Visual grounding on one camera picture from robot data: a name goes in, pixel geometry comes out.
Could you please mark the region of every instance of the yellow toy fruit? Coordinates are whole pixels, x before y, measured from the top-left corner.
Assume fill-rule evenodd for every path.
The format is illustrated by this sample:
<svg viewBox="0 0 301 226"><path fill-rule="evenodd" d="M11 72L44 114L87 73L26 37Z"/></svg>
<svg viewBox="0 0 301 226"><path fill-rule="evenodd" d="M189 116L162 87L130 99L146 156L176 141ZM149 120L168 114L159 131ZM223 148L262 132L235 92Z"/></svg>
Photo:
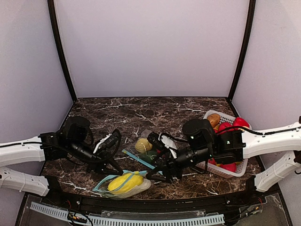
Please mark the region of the yellow toy fruit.
<svg viewBox="0 0 301 226"><path fill-rule="evenodd" d="M152 149L152 144L146 138L140 138L135 144L135 149L140 153L145 153Z"/></svg>
<svg viewBox="0 0 301 226"><path fill-rule="evenodd" d="M131 175L131 173L127 173L120 177L117 177L109 183L108 190L112 191L112 194L123 194L130 191L136 185L138 186L143 183L142 176L133 175L132 178L130 178L118 191L113 191L114 189L120 187L125 182L125 180L128 179L128 177Z"/></svg>

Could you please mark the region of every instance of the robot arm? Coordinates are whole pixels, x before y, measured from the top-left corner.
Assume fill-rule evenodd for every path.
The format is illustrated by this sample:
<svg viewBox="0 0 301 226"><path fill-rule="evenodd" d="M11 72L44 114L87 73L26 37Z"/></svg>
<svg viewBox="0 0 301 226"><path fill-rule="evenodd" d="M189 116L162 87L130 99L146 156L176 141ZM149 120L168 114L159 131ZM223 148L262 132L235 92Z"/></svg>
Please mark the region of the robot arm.
<svg viewBox="0 0 301 226"><path fill-rule="evenodd" d="M300 155L299 151L301 151L300 126L301 124L296 122L292 125L281 128L258 131L263 135L255 135L247 131L242 133L242 140L246 144L246 147L243 149L244 159L248 159L260 154L288 151L271 167L256 175L254 179L256 191L268 191L268 189L275 183L279 182L291 172L294 172L297 168L301 167L299 157L297 158L297 156ZM272 131L285 132L265 135Z"/></svg>
<svg viewBox="0 0 301 226"><path fill-rule="evenodd" d="M17 141L19 145L14 145L16 142L0 144L2 146L0 149L0 167L29 161L45 161L41 144L28 144L28 142L41 143L42 140L39 137L33 137Z"/></svg>
<svg viewBox="0 0 301 226"><path fill-rule="evenodd" d="M248 131L242 133L242 141L246 144L243 149L243 158L251 157L281 151L300 151L301 150L301 124L296 122L292 125L280 127L276 129L259 130L257 132L263 135L255 135ZM285 129L295 130L265 135L272 131L283 131Z"/></svg>
<svg viewBox="0 0 301 226"><path fill-rule="evenodd" d="M57 160L67 158L68 154L87 163L87 171L122 175L123 170L112 158L119 148L121 134L116 129L92 148L84 142L89 133L89 125L90 122L83 117L71 117L66 121L64 129L56 133L44 133L31 139L0 144L0 188L6 187L41 196L45 196L50 188L60 189L53 177L32 176L5 166L30 161ZM105 150L116 143L115 151L108 154ZM116 170L108 169L108 164Z"/></svg>
<svg viewBox="0 0 301 226"><path fill-rule="evenodd" d="M164 159L147 175L147 178L158 178L153 174L161 170L165 178L160 180L172 182L172 177L181 178L182 169L212 157L217 163L229 164L261 154L287 151L274 165L256 175L253 183L255 190L265 192L301 167L301 121L281 128L260 131L227 129L228 132L217 135L208 120L193 119L186 122L182 131L189 147L179 150L176 158L168 156L168 159ZM157 147L160 146L158 141L155 142L150 136L148 141Z"/></svg>

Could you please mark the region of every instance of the yellow potato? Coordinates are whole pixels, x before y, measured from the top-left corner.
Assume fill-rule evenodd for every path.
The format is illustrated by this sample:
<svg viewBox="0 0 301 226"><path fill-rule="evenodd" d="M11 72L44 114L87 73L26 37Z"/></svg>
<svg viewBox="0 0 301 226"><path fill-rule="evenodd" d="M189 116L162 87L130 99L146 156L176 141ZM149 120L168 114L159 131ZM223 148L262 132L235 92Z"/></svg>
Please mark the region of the yellow potato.
<svg viewBox="0 0 301 226"><path fill-rule="evenodd" d="M152 149L152 144L146 138L140 138L135 144L135 149L140 153L145 153Z"/></svg>
<svg viewBox="0 0 301 226"><path fill-rule="evenodd" d="M219 114L214 113L209 115L207 119L209 120L212 128L214 128L220 122L221 116Z"/></svg>

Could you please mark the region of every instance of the plastic basket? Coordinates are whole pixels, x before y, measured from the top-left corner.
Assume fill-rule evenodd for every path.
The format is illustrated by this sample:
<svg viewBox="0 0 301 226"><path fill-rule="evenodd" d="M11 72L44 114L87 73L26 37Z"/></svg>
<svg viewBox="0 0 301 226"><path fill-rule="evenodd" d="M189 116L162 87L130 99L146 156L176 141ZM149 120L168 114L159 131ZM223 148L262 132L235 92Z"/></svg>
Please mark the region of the plastic basket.
<svg viewBox="0 0 301 226"><path fill-rule="evenodd" d="M206 119L209 115L214 114L214 113L219 114L221 116L221 120L220 120L219 124L221 124L222 122L226 122L226 121L232 124L235 120L235 117L233 117L233 116L230 116L230 115L227 115L227 114L224 114L221 112L217 112L214 110L210 110L210 111L206 112L204 119ZM209 172L219 175L223 178L229 179L232 177L241 177L242 175L244 175L246 172L247 164L248 164L248 159L244 159L241 164L236 166L236 171L231 172L231 171L225 170L221 167L218 167L218 166L208 163L207 170ZM199 164L197 164L197 166L202 169L205 169L205 162L204 161L200 162Z"/></svg>

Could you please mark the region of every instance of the white cable tray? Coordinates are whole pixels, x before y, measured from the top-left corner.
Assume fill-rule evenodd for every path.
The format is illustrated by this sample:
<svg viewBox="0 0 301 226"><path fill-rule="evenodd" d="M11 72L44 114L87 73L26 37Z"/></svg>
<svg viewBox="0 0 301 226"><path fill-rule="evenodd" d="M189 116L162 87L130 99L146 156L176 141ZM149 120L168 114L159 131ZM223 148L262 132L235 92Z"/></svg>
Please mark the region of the white cable tray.
<svg viewBox="0 0 301 226"><path fill-rule="evenodd" d="M59 220L69 221L67 219L68 210L66 209L57 209L36 202L32 202L30 209ZM121 220L97 216L89 216L89 218L95 226L210 226L225 223L223 214L181 220Z"/></svg>

